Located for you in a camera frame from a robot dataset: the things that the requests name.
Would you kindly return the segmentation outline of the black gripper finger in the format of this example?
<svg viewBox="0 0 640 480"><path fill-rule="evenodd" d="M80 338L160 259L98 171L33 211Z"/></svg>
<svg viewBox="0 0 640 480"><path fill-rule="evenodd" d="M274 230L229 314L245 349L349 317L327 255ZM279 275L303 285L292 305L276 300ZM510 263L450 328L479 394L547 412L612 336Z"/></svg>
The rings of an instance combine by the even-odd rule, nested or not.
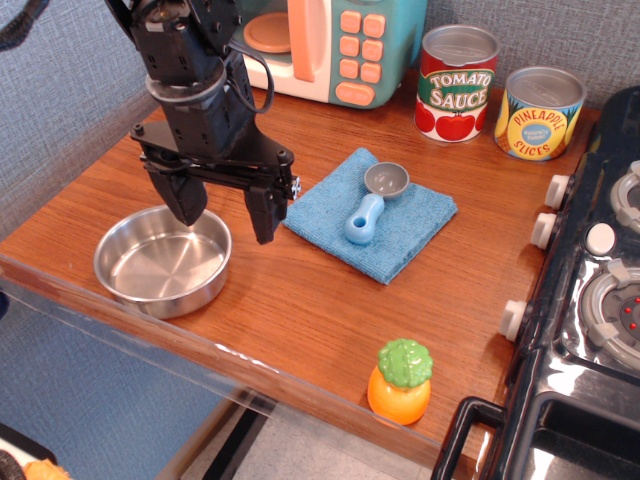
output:
<svg viewBox="0 0 640 480"><path fill-rule="evenodd" d="M201 217L208 195L198 169L178 172L149 170L148 174L155 190L179 222L191 226Z"/></svg>
<svg viewBox="0 0 640 480"><path fill-rule="evenodd" d="M287 198L262 186L251 186L244 196L256 240L259 244L272 242L280 222L286 218Z"/></svg>

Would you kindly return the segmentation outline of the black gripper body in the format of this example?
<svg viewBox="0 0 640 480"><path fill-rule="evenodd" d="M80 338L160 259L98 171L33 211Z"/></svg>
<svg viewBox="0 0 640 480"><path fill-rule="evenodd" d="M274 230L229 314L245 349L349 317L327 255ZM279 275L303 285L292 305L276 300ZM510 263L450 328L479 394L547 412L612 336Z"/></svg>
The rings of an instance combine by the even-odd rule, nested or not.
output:
<svg viewBox="0 0 640 480"><path fill-rule="evenodd" d="M189 86L147 78L146 87L165 119L135 126L131 138L142 146L152 170L238 189L263 182L275 201L297 197L300 180L291 172L293 153L256 125L272 94L259 109L248 80L227 74Z"/></svg>

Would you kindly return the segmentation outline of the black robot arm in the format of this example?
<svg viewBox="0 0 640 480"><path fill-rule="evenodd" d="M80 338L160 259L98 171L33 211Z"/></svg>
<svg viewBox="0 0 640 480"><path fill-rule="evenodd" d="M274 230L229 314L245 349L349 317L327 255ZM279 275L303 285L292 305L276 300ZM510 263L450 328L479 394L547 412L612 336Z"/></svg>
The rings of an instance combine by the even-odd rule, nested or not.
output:
<svg viewBox="0 0 640 480"><path fill-rule="evenodd" d="M245 57L260 55L234 38L233 1L110 1L109 10L147 70L161 122L133 127L141 160L164 203L186 226L203 214L206 184L243 191L256 239L269 243L300 191L293 153L264 135Z"/></svg>

